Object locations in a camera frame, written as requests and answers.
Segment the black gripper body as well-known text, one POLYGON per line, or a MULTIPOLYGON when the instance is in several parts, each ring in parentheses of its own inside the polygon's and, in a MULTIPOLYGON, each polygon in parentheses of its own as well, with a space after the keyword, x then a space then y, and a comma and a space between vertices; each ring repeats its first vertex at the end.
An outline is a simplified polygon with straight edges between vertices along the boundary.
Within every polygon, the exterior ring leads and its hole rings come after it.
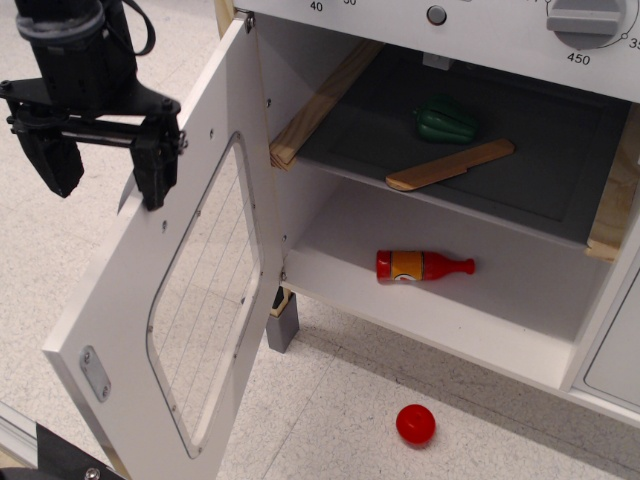
POLYGON ((174 160, 185 134, 180 104, 137 78, 123 24, 22 24, 41 75, 6 80, 10 124, 33 160, 76 151, 80 142, 127 148, 136 160, 174 160))

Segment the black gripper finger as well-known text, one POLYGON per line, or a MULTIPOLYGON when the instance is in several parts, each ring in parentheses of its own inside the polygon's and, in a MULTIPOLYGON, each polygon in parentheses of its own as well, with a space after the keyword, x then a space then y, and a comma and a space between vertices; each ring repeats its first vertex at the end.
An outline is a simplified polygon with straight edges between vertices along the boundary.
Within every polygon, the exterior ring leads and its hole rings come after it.
POLYGON ((56 195, 66 198, 78 186, 84 167, 77 143, 59 130, 35 130, 17 134, 27 158, 56 195))
POLYGON ((134 178, 146 209, 160 209, 177 181, 179 138, 140 136, 130 152, 134 178))

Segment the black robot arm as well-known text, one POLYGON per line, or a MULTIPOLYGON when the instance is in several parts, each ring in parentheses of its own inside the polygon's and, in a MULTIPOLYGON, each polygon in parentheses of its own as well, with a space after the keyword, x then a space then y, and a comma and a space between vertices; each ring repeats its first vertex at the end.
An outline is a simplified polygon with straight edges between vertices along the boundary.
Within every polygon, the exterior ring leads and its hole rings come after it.
POLYGON ((156 42, 153 25, 135 50, 125 10, 134 1, 19 1, 16 27, 31 45, 40 77, 4 80, 7 122, 47 187, 66 198, 84 167, 78 145, 126 148, 150 211, 176 184, 187 146, 180 104, 143 86, 137 59, 156 42))

